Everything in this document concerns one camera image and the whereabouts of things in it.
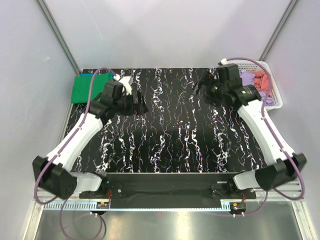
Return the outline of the green t-shirt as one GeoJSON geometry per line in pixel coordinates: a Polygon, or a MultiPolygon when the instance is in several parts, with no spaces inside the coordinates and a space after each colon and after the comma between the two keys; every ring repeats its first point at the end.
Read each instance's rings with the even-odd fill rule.
{"type": "MultiPolygon", "coordinates": [[[[94,79],[91,99],[93,100],[99,93],[103,92],[104,86],[108,81],[113,80],[112,73],[97,74],[94,79]]],[[[88,102],[90,84],[92,76],[76,76],[74,78],[74,83],[71,93],[71,103],[72,104],[85,104],[88,102]]]]}

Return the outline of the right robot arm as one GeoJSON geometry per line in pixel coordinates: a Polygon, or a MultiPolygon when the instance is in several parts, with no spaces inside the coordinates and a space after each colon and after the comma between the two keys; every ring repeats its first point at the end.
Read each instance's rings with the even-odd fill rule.
{"type": "Polygon", "coordinates": [[[197,95],[201,89],[208,104],[216,106],[224,102],[237,111],[256,139],[266,163],[265,168],[236,174],[227,185],[230,197],[239,198],[252,188],[274,190],[301,178],[301,170],[307,163],[305,155],[295,153],[286,143],[258,90],[252,84],[243,85],[236,64],[220,64],[213,71],[205,70],[193,87],[193,94],[197,95]]]}

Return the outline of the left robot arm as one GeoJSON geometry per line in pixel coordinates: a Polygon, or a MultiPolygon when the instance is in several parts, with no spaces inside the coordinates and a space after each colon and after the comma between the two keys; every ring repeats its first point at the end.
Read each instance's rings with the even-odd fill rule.
{"type": "Polygon", "coordinates": [[[46,157],[37,156],[33,160],[36,189],[41,188],[63,200],[79,192],[89,191],[97,198],[103,198],[108,193],[107,184],[97,173],[71,170],[85,146],[114,116],[148,112],[142,93],[133,90],[132,85],[133,78],[130,76],[108,81],[59,145],[46,157]]]}

